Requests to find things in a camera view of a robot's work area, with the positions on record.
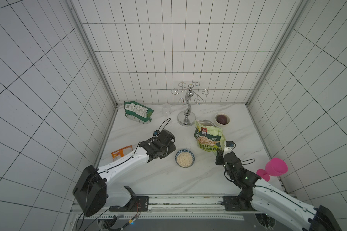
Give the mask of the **green oats bag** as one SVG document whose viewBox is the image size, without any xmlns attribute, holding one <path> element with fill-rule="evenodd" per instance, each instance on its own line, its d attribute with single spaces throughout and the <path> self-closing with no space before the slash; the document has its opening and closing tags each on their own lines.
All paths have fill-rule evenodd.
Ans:
<svg viewBox="0 0 347 231">
<path fill-rule="evenodd" d="M 223 151 L 225 136 L 223 129 L 210 120 L 195 120 L 194 138 L 200 149 L 207 152 Z"/>
</svg>

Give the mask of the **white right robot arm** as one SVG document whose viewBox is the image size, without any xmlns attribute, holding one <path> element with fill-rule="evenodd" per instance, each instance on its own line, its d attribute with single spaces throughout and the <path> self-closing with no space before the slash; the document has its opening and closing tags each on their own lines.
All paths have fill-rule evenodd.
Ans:
<svg viewBox="0 0 347 231">
<path fill-rule="evenodd" d="M 216 165 L 224 167 L 227 180 L 240 188 L 236 196 L 224 196 L 227 211 L 258 211 L 293 231 L 340 231 L 333 213 L 324 206 L 306 204 L 275 188 L 244 168 L 234 152 L 217 150 Z"/>
</svg>

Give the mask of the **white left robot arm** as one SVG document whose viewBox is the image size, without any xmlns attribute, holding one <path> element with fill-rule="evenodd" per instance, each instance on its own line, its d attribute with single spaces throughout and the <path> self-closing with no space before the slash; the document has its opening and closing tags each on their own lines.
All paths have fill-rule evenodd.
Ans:
<svg viewBox="0 0 347 231">
<path fill-rule="evenodd" d="M 72 194 L 83 215 L 90 217 L 103 207 L 120 207 L 132 210 L 136 195 L 128 186 L 117 187 L 118 178 L 148 164 L 154 159 L 163 159 L 176 150 L 175 136 L 168 130 L 157 132 L 152 138 L 139 142 L 136 149 L 126 156 L 105 166 L 86 167 L 79 177 Z"/>
</svg>

